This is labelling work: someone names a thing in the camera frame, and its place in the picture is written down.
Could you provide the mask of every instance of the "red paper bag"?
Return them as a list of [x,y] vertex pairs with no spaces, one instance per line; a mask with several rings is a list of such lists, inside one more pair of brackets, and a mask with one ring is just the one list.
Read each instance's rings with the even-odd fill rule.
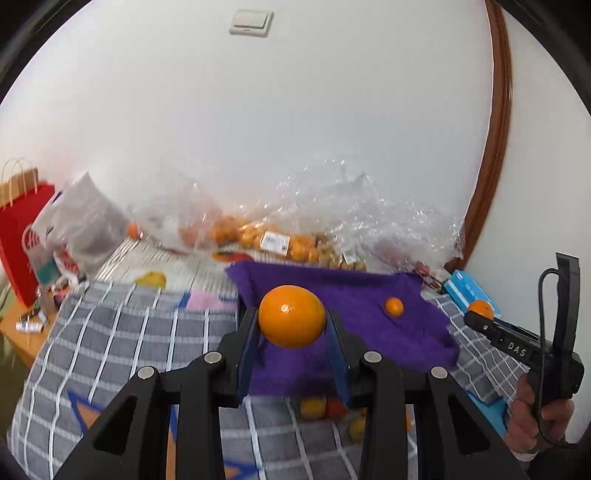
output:
[[17,297],[27,307],[35,303],[38,281],[23,246],[34,241],[30,226],[55,191],[53,185],[41,184],[37,191],[0,207],[0,260]]

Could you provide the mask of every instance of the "red fruit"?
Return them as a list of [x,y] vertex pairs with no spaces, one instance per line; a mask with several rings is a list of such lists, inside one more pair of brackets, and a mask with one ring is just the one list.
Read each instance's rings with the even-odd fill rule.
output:
[[326,418],[332,421],[343,420],[347,408],[338,398],[330,398],[326,401]]

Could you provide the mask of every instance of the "purple cloth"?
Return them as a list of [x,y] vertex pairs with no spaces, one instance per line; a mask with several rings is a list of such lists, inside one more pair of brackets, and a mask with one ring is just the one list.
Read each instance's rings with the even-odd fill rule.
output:
[[[234,263],[226,269],[247,307],[258,307],[280,285],[313,292],[327,309],[336,309],[347,330],[361,336],[399,366],[426,372],[440,365],[454,368],[459,347],[446,325],[449,318],[421,297],[416,275],[376,275],[327,268],[292,267],[260,262]],[[404,303],[395,318],[384,310],[389,297]],[[333,375],[324,336],[304,349],[289,350],[263,341],[255,361],[249,393],[313,395],[331,392]]]

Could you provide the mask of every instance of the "plastic bag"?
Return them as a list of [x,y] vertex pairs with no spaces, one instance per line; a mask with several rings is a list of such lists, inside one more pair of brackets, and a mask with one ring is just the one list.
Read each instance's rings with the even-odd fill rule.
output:
[[[321,266],[350,269],[355,264],[364,270],[358,263],[363,261],[371,263],[372,271],[428,274],[461,257],[461,218],[414,202],[386,200],[367,175],[349,180],[343,162],[306,168],[282,182],[277,192],[274,202],[240,209],[242,217],[256,219],[247,228],[272,226],[296,235],[296,241],[314,236]],[[322,244],[333,247],[328,259]]]
[[58,265],[71,259],[80,271],[92,276],[125,239],[127,224],[123,212],[85,173],[54,195],[32,229]]
[[462,219],[384,199],[367,175],[350,180],[341,161],[307,167],[280,183],[273,199],[229,215],[196,181],[177,173],[169,183],[173,193],[132,211],[142,235],[164,248],[192,252],[238,242],[322,267],[425,274],[461,256]]
[[147,237],[159,247],[184,253],[211,248],[216,240],[222,243],[228,222],[214,230],[222,220],[222,211],[197,181],[180,172],[168,171],[163,173],[161,185],[166,193],[129,211],[140,238]]

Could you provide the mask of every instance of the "price label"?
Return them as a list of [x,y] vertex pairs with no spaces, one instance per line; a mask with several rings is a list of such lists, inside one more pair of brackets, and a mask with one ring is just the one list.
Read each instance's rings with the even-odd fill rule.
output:
[[343,260],[347,265],[353,265],[355,262],[358,262],[360,259],[355,252],[351,249],[343,250]]
[[290,237],[275,232],[265,232],[261,240],[261,250],[287,256],[287,248],[290,245]]

